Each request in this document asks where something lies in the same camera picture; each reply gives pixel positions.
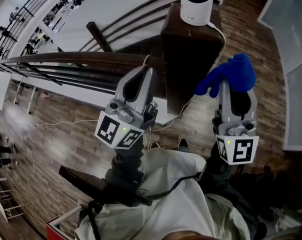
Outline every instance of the balcony railing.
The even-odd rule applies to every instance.
[[[10,32],[10,36],[18,41],[23,29],[46,1],[47,0],[28,0],[6,27],[7,31]],[[0,60],[7,58],[16,43],[11,37],[2,35],[0,38]]]
[[[180,3],[180,0],[170,0],[166,4],[161,5],[161,1],[163,1],[163,0],[149,0],[141,5],[137,6],[136,8],[128,11],[127,13],[125,13],[124,15],[122,15],[121,17],[119,17],[118,19],[113,21],[112,23],[105,26],[103,29],[98,29],[97,26],[94,26],[95,25],[94,22],[92,22],[93,24],[91,24],[91,22],[89,22],[86,27],[92,33],[92,35],[94,37],[91,38],[79,51],[86,51],[86,52],[87,51],[88,52],[97,51],[98,52],[98,51],[102,50],[104,52],[107,52],[107,51],[112,52],[110,44],[118,41],[119,39],[121,39],[133,32],[136,32],[144,27],[147,27],[156,22],[165,20],[166,13],[164,15],[158,16],[156,18],[154,18],[153,15],[158,14],[158,13],[163,14],[164,10],[166,10],[166,9],[168,10],[172,3]],[[145,12],[145,13],[141,14],[140,16],[136,16],[149,6],[156,7],[156,8],[149,10],[148,12]],[[133,16],[134,18],[132,20],[130,20],[129,22],[125,22],[131,16]],[[152,18],[151,20],[144,22],[144,23],[139,23],[143,20],[145,21],[145,19],[149,19],[150,17]],[[118,26],[116,29],[114,29],[113,31],[111,31],[108,34],[105,34],[105,32],[107,30],[109,30],[111,27],[114,27],[115,25]],[[124,31],[124,32],[120,35],[116,35],[120,31]]]
[[[119,80],[144,59],[142,55],[114,52],[54,52],[0,60],[0,71],[114,94]],[[163,59],[151,57],[149,64],[164,76]]]

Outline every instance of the sneaker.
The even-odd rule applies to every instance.
[[[187,147],[188,148],[189,147],[189,143],[187,142],[186,139],[182,138],[182,139],[179,140],[178,147]]]
[[[160,144],[159,143],[157,143],[157,142],[154,142],[154,143],[152,143],[152,145],[151,145],[151,148],[153,149],[155,149],[155,148],[160,148],[161,146],[160,146]]]

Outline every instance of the white camera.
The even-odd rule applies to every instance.
[[[193,26],[210,22],[213,0],[181,0],[181,19]]]

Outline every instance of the wooden pillar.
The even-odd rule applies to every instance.
[[[96,42],[100,45],[100,47],[102,48],[103,51],[112,52],[110,45],[107,43],[105,37],[103,36],[103,34],[99,30],[99,28],[96,26],[94,21],[90,21],[89,23],[87,23],[86,28],[91,33],[91,35],[94,37]]]
[[[168,113],[179,115],[205,78],[223,47],[223,37],[209,26],[192,26],[180,17],[181,4],[172,3],[161,31],[166,69]],[[211,22],[221,30],[219,12]]]

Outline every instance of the white cable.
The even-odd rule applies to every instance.
[[[54,126],[56,126],[56,125],[59,125],[59,124],[62,124],[62,123],[73,125],[73,124],[75,124],[75,123],[80,123],[80,122],[97,122],[97,121],[98,121],[98,120],[80,120],[80,121],[76,121],[76,122],[66,122],[66,121],[61,121],[61,122],[57,122],[57,123],[54,123],[54,124],[49,123],[49,122],[46,122],[46,123],[43,123],[43,124],[35,123],[35,124],[33,124],[33,125],[29,125],[28,123],[21,123],[21,122],[15,124],[12,120],[10,120],[9,123],[12,123],[12,124],[14,124],[14,125],[16,125],[16,126],[21,125],[21,126],[34,127],[34,126],[45,126],[45,125],[50,125],[50,126],[54,125]]]
[[[143,66],[146,65],[147,60],[149,59],[150,55],[147,55],[143,61]]]
[[[179,117],[182,115],[184,108],[191,102],[191,100],[194,98],[194,96],[195,96],[195,95],[193,95],[192,98],[191,98],[191,99],[183,106],[183,108],[182,108],[182,110],[181,110],[181,113],[180,113],[180,114],[178,115],[178,117],[176,117],[175,119],[179,118]],[[174,123],[175,119],[173,119],[172,122],[171,122],[168,126],[165,126],[165,127],[161,128],[161,129],[153,130],[153,129],[149,128],[149,129],[150,129],[150,140],[149,140],[149,144],[147,145],[147,150],[150,149],[150,143],[151,143],[151,139],[152,139],[152,131],[154,131],[154,132],[155,132],[155,131],[161,131],[161,130],[163,130],[163,129],[166,129],[166,128],[171,127],[172,124]]]
[[[219,62],[222,54],[224,53],[224,50],[225,50],[225,46],[226,46],[226,38],[225,38],[225,35],[223,34],[223,32],[221,30],[219,30],[213,23],[209,22],[207,24],[209,27],[211,27],[212,29],[215,29],[216,31],[218,31],[222,37],[223,37],[223,40],[224,40],[224,44],[223,44],[223,48],[222,48],[222,51],[220,52],[220,55],[217,57],[217,59],[215,60],[214,64],[213,64],[213,67],[212,69],[214,69],[216,67],[216,64]]]

